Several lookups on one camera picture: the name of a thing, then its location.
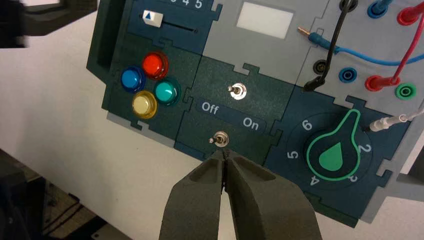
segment dark green panel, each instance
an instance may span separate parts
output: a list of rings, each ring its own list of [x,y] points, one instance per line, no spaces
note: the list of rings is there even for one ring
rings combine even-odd
[[[215,104],[224,105],[240,112],[265,120],[269,133],[274,120],[280,120],[293,91],[293,85],[259,74],[259,68],[245,64],[249,75],[234,72],[234,66],[202,57],[190,96],[202,97]],[[228,86],[242,83],[247,95],[235,100],[227,91]]]
[[[146,120],[139,119],[133,114],[132,100],[134,95],[122,88],[120,77],[121,72],[128,66],[140,66],[145,55],[151,51],[162,51],[167,55],[169,60],[167,76],[179,82],[182,92],[177,104],[172,106],[159,104],[156,115]],[[170,42],[167,42],[165,47],[161,49],[153,46],[150,39],[125,34],[123,39],[116,44],[116,52],[111,66],[114,79],[108,84],[112,85],[108,106],[109,112],[130,120],[133,126],[140,120],[149,124],[150,130],[170,139],[175,139],[183,112],[190,108],[190,103],[184,102],[182,95],[184,90],[193,84],[200,57],[200,55],[195,53],[172,47]],[[156,81],[147,79],[144,90],[153,92],[155,84]]]
[[[176,141],[204,153],[207,158],[216,150],[208,139],[218,131],[229,135],[226,148],[232,149],[258,164],[263,164],[271,145],[276,145],[281,133],[270,135],[275,120],[283,116],[286,105],[293,90],[293,85],[259,74],[257,67],[245,64],[249,75],[234,72],[234,66],[208,57],[202,57],[196,78],[189,95],[193,98],[190,111],[181,122]],[[228,86],[243,83],[247,95],[235,100],[227,90]],[[245,114],[265,121],[264,133],[252,131],[243,125],[231,124],[231,119],[220,119],[199,109],[198,103],[207,100],[211,104],[234,110],[237,114]]]

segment gray panel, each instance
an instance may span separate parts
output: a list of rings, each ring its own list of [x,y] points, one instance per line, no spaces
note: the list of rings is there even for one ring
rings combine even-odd
[[[203,55],[234,65],[234,71],[247,75],[247,63],[259,67],[259,73],[294,84],[308,53],[308,40],[297,33],[298,26],[311,27],[321,18],[328,0],[261,0],[259,5],[292,12],[285,39],[236,27],[243,0],[215,0],[223,4],[219,21],[214,21]]]
[[[411,177],[402,174],[402,166],[407,161],[415,144],[421,136],[424,117],[417,117],[409,126],[402,142],[391,160],[384,160],[377,174],[385,170],[393,172],[385,187],[378,187],[369,201],[361,220],[371,223],[387,196],[424,201],[424,183],[415,182]]]
[[[325,15],[317,19],[311,29],[316,32],[324,29],[323,36],[331,40],[333,30],[340,15],[339,0],[331,0]],[[394,1],[385,16],[379,19],[370,18],[367,8],[373,0],[359,1],[357,8],[350,12],[340,32],[337,45],[359,51],[368,56],[387,60],[400,61],[407,51],[411,40],[417,30],[417,24],[401,26],[396,20],[399,11],[408,6],[401,1]],[[300,72],[296,85],[303,86],[306,82],[314,79],[317,75],[312,66],[319,59],[326,59],[327,50],[319,47],[311,47],[306,61]],[[413,56],[424,53],[424,44],[419,44]],[[358,72],[356,81],[344,83],[339,80],[339,72],[343,68],[352,67]],[[334,103],[351,108],[352,104],[346,102],[346,96],[353,96],[366,101],[366,107],[389,115],[400,115],[417,110],[424,99],[424,87],[422,76],[424,68],[422,62],[408,64],[401,77],[401,83],[414,83],[417,86],[417,95],[411,100],[400,100],[395,96],[395,86],[385,87],[379,92],[371,92],[365,88],[365,80],[372,75],[390,77],[396,71],[396,66],[380,66],[368,63],[357,57],[341,52],[333,57],[331,69],[326,78],[326,83],[316,91],[335,97]]]

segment red jack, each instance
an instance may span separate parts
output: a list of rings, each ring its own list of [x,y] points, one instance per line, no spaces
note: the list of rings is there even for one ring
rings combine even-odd
[[[398,85],[400,82],[401,82],[401,79],[399,77],[397,77],[396,80],[394,80],[392,76],[382,77],[378,75],[373,75],[366,79],[365,87],[371,92],[377,92],[382,90],[384,87]]]

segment blue button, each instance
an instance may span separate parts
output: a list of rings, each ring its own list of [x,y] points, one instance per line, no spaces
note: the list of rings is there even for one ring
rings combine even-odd
[[[131,66],[121,75],[122,87],[129,93],[136,93],[145,87],[146,77],[139,67]]]

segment push button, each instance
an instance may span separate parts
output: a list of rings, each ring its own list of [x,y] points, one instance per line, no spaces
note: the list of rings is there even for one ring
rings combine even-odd
[[[125,91],[136,93],[144,89],[146,76],[141,68],[130,66],[122,72],[120,81]]]
[[[162,52],[148,53],[141,65],[147,77],[156,81],[163,79],[168,73],[168,57]]]
[[[132,99],[132,110],[141,119],[151,119],[158,110],[158,103],[151,92],[139,91]]]
[[[176,103],[181,94],[181,87],[173,78],[165,78],[158,82],[154,87],[154,95],[157,101],[164,105],[172,105]]]

